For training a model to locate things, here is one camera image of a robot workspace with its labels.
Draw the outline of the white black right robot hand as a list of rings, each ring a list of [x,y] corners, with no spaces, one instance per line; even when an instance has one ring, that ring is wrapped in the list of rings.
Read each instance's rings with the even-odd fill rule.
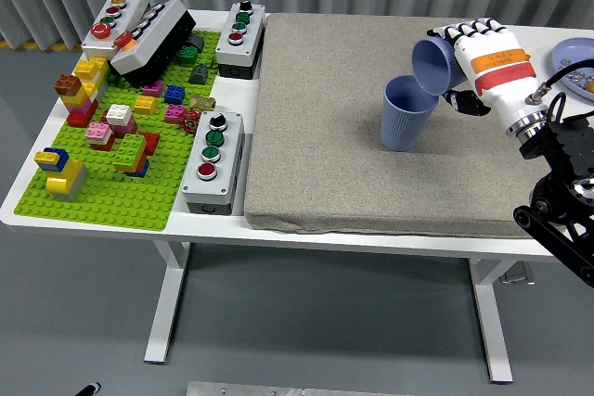
[[[528,97],[539,87],[530,56],[516,35],[493,18],[479,18],[428,31],[454,50],[461,71],[472,91],[489,108],[494,109],[505,127],[536,113],[544,114],[547,106]]]

